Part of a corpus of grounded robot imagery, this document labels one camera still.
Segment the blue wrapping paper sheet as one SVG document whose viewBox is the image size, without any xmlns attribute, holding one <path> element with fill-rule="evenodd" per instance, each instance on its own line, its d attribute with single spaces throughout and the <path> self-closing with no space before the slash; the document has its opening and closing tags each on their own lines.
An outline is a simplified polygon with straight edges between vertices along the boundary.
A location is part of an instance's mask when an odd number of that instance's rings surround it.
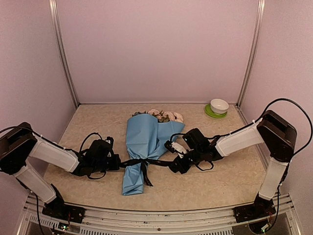
<svg viewBox="0 0 313 235">
<path fill-rule="evenodd" d="M 158 122 L 149 114 L 132 117 L 127 123 L 126 147 L 130 159 L 158 160 L 167 152 L 164 144 L 175 133 L 181 133 L 185 124 L 170 121 Z M 122 195 L 141 194 L 144 191 L 144 178 L 140 164 L 127 166 L 125 169 Z"/>
</svg>

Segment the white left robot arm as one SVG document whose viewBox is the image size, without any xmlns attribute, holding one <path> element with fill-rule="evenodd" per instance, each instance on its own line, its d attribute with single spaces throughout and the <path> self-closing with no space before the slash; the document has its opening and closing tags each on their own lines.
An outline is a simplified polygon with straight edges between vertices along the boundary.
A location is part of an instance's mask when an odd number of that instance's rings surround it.
<svg viewBox="0 0 313 235">
<path fill-rule="evenodd" d="M 57 190 L 32 166 L 30 159 L 54 165 L 75 176 L 91 177 L 100 172 L 119 170 L 121 159 L 113 151 L 112 137 L 94 140 L 87 149 L 76 151 L 60 146 L 36 133 L 23 122 L 1 130 L 0 169 L 14 176 L 23 186 L 36 194 L 57 217 L 68 214 L 68 206 Z"/>
</svg>

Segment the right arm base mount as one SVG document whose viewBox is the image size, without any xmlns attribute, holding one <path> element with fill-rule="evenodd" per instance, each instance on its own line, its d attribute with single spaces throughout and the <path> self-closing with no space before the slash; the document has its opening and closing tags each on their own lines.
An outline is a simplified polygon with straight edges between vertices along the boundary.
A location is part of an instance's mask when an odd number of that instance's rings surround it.
<svg viewBox="0 0 313 235">
<path fill-rule="evenodd" d="M 251 204 L 237 206 L 233 209 L 237 223 L 250 221 L 276 213 L 273 200 L 261 198 L 258 194 Z"/>
</svg>

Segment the black printed ribbon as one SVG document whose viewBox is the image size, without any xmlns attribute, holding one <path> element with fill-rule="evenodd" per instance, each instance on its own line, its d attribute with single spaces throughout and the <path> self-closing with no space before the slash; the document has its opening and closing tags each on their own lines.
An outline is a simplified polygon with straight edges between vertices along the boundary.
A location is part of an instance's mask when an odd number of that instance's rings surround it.
<svg viewBox="0 0 313 235">
<path fill-rule="evenodd" d="M 154 159 L 130 159 L 124 162 L 121 162 L 119 164 L 120 168 L 126 168 L 127 166 L 133 166 L 136 164 L 140 164 L 140 170 L 143 173 L 143 178 L 144 178 L 144 182 L 147 186 L 152 187 L 152 183 L 148 178 L 147 175 L 147 166 L 148 165 L 158 165 L 158 166 L 164 166 L 164 167 L 169 167 L 171 165 L 173 165 L 173 161 L 161 161 L 161 160 L 154 160 Z"/>
</svg>

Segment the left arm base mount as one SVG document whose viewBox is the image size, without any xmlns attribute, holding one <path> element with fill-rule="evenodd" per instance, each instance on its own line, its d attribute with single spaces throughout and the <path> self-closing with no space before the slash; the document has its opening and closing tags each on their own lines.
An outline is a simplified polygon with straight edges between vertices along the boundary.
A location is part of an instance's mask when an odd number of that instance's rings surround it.
<svg viewBox="0 0 313 235">
<path fill-rule="evenodd" d="M 51 186 L 56 193 L 56 198 L 54 198 L 51 202 L 44 204 L 42 214 L 81 224 L 85 216 L 86 209 L 66 204 L 57 188 L 53 184 L 51 184 Z"/>
</svg>

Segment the fake flower bunch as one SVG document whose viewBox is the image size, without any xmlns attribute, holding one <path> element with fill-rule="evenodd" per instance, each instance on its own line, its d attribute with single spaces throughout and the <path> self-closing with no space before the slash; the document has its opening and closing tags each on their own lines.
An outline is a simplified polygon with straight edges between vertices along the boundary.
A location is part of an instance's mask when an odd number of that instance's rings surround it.
<svg viewBox="0 0 313 235">
<path fill-rule="evenodd" d="M 170 121 L 176 121 L 183 123 L 184 119 L 183 116 L 177 112 L 170 112 L 170 111 L 159 111 L 157 109 L 151 109 L 149 111 L 144 111 L 144 112 L 135 112 L 132 116 L 138 116 L 142 114 L 149 114 L 151 116 L 154 116 L 155 118 L 158 119 L 158 122 L 164 123 L 164 122 L 170 122 Z"/>
</svg>

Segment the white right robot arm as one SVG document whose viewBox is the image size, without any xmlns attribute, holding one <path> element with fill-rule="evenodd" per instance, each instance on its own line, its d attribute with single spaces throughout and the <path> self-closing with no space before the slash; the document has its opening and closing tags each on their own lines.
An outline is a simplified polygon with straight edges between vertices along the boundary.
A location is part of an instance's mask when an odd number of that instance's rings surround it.
<svg viewBox="0 0 313 235">
<path fill-rule="evenodd" d="M 266 111 L 260 120 L 227 136 L 217 136 L 209 141 L 198 128 L 183 135 L 189 150 L 182 145 L 169 140 L 166 149 L 178 156 L 171 170 L 186 173 L 191 165 L 202 161 L 213 162 L 221 160 L 230 154 L 253 145 L 264 143 L 270 152 L 270 162 L 265 179 L 258 192 L 258 199 L 250 206 L 254 217 L 261 217 L 269 210 L 269 200 L 274 197 L 280 185 L 288 164 L 294 155 L 296 129 L 272 110 Z"/>
</svg>

